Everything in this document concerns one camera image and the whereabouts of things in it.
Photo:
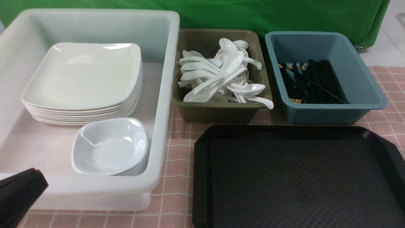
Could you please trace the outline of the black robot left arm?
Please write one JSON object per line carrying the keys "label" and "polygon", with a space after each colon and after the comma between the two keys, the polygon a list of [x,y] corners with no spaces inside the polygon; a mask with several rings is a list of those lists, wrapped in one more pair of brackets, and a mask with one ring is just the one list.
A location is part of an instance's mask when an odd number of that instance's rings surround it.
{"label": "black robot left arm", "polygon": [[1,180],[0,227],[16,228],[48,186],[42,172],[35,168]]}

